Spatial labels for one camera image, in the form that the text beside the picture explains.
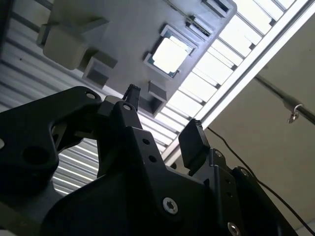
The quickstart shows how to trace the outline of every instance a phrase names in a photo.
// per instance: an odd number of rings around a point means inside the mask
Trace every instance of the metal hook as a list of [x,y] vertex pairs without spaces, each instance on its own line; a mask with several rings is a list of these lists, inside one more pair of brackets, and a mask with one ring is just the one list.
[[294,107],[290,118],[287,120],[288,124],[292,124],[293,122],[295,122],[298,118],[299,118],[299,113],[296,111],[299,107],[303,106],[303,104],[298,104]]

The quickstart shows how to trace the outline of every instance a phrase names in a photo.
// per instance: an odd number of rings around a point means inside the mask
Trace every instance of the ceiling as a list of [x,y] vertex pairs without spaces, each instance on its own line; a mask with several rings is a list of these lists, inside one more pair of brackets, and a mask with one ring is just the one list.
[[[259,73],[311,111],[315,111],[314,32],[312,16]],[[289,115],[280,100],[253,80],[210,127],[227,140],[261,181],[310,222],[315,219],[315,127],[303,117],[288,125]],[[210,146],[225,155],[229,167],[241,166],[220,139],[208,130],[206,135]],[[177,164],[184,172],[182,162]],[[270,197],[290,224],[299,228],[300,222]]]
[[[58,22],[57,27],[60,28],[66,27],[67,22],[77,25],[71,28],[83,31],[82,35],[89,46],[88,50],[97,51],[99,56],[94,55],[91,58],[91,53],[88,52],[83,56],[84,62],[74,68],[84,71],[84,77],[87,80],[98,81],[100,88],[106,86],[104,90],[109,87],[124,94],[130,84],[141,88],[139,110],[153,118],[168,101],[170,104],[174,103],[172,96],[178,96],[176,91],[201,58],[207,60],[207,64],[209,60],[212,64],[219,63],[222,69],[219,76],[214,77],[216,74],[210,73],[212,77],[209,90],[212,89],[214,92],[233,72],[230,67],[233,69],[237,67],[232,63],[229,67],[207,53],[219,33],[235,15],[236,4],[232,0],[225,1],[228,7],[227,12],[220,16],[212,10],[212,5],[215,3],[209,2],[211,5],[206,0],[134,0],[132,3],[128,0],[55,0],[48,23]],[[280,9],[279,11],[275,21],[283,15]],[[196,33],[187,27],[186,22],[192,21],[191,16],[196,16],[197,20],[193,21],[194,24],[197,24],[195,21],[201,20],[207,22],[206,26],[203,26],[205,30],[207,29],[207,36],[200,30]],[[102,23],[102,27],[95,26],[99,20],[91,22],[91,19],[99,18],[106,22]],[[266,26],[264,25],[266,29],[271,28],[268,22],[264,23],[266,23]],[[183,44],[184,49],[169,38],[175,38],[179,44]],[[64,40],[63,43],[72,44],[73,41]],[[70,69],[66,64],[70,63],[71,59],[75,61],[75,57],[70,57],[63,64],[58,58],[64,58],[70,53],[65,53],[65,50],[59,51],[59,46],[60,43],[57,40],[47,39],[46,44],[43,45],[44,55]],[[185,56],[182,58],[182,63],[178,62],[179,65],[176,66],[175,62],[183,56],[183,53]],[[108,65],[108,60],[112,62],[111,66]],[[205,70],[203,64],[199,64],[198,68]],[[195,103],[196,106],[195,111],[192,110],[187,115],[194,116],[199,106],[208,101],[209,97],[203,97],[203,100],[187,97],[186,99]]]

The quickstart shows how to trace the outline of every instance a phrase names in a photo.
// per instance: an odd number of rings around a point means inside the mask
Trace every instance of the black cable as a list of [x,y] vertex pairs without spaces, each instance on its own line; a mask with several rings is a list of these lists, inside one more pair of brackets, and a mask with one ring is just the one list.
[[236,152],[229,146],[229,144],[226,142],[226,140],[219,135],[218,133],[216,133],[214,130],[212,130],[211,128],[207,128],[209,129],[214,135],[216,135],[217,137],[219,137],[224,144],[226,145],[226,147],[231,151],[231,153],[233,153],[235,155],[235,157],[247,168],[247,170],[252,174],[252,176],[256,179],[256,181],[262,185],[264,188],[266,188],[269,192],[271,192],[273,195],[275,195],[291,212],[292,214],[302,223],[302,225],[312,234],[315,236],[315,232],[307,225],[307,223],[299,216],[298,213],[296,213],[296,211],[282,198],[280,197],[274,190],[272,190],[270,187],[268,187],[266,184],[264,184],[263,182],[261,182],[256,175],[254,174],[254,172],[251,170],[251,168],[245,163],[245,161],[242,160],[242,158],[236,154]]

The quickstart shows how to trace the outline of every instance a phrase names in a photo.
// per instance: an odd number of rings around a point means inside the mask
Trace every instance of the metal rod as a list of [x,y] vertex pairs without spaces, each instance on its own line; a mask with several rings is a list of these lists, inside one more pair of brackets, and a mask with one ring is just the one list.
[[285,12],[286,8],[278,1],[278,0],[271,0],[281,11]]
[[311,122],[312,124],[315,124],[315,115],[308,109],[306,109],[305,107],[298,107],[296,109],[300,115],[302,115],[305,119],[307,119],[309,122]]
[[[287,109],[289,109],[292,113],[295,112],[294,109],[296,108],[296,106],[302,104],[296,98],[288,95],[287,93],[285,93],[281,89],[277,88],[276,86],[274,86],[272,83],[268,82],[267,80],[265,80],[261,76],[257,75],[257,76],[255,76],[255,79],[261,85],[263,85],[266,89],[268,89],[270,92],[272,92],[275,96],[277,96],[284,103],[284,106]],[[312,124],[315,125],[315,115],[310,110],[308,110],[304,106],[299,106],[296,108],[296,111],[298,111],[298,113],[300,115],[302,115],[309,122],[311,122]]]

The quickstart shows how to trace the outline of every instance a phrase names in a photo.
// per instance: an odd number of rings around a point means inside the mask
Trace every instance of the mounting hole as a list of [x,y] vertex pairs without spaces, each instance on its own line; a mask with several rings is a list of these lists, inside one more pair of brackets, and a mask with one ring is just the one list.
[[176,165],[175,162],[171,165],[171,168],[174,169],[174,170],[177,168],[177,165]]
[[128,111],[130,111],[132,109],[128,104],[124,104],[123,108],[125,108]]
[[238,229],[238,227],[234,223],[228,222],[227,228],[233,236],[241,236],[240,230]]
[[215,154],[216,154],[218,157],[222,157],[222,153],[219,152],[218,150],[215,151]]
[[90,98],[90,99],[95,99],[95,98],[96,98],[95,95],[92,94],[92,93],[90,93],[90,92],[86,92],[86,95],[87,95],[87,97]]
[[149,156],[149,160],[151,162],[156,162],[157,161],[157,159],[154,156]]
[[49,160],[49,153],[41,147],[27,147],[23,152],[23,158],[31,165],[42,165]]
[[4,145],[5,145],[4,141],[0,139],[0,149],[4,148]]
[[144,142],[144,144],[146,144],[146,145],[150,145],[150,141],[147,139],[143,139],[142,142]]

